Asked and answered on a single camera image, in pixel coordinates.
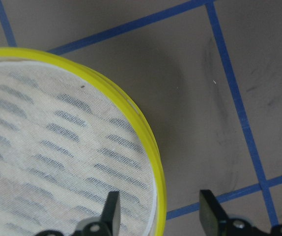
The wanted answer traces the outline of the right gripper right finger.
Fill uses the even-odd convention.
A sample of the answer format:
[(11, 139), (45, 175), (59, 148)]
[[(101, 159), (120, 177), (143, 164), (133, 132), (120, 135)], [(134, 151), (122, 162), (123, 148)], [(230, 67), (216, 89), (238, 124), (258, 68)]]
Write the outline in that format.
[(199, 220), (207, 236), (282, 236), (282, 224), (267, 233), (245, 219), (229, 217), (208, 189), (199, 191)]

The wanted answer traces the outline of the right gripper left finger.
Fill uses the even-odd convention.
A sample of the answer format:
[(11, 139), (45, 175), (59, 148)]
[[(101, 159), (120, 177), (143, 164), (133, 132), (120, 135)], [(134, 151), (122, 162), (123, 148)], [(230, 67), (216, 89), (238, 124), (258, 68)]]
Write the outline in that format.
[(120, 231), (120, 192), (108, 193), (101, 216), (80, 221), (71, 236), (118, 236)]

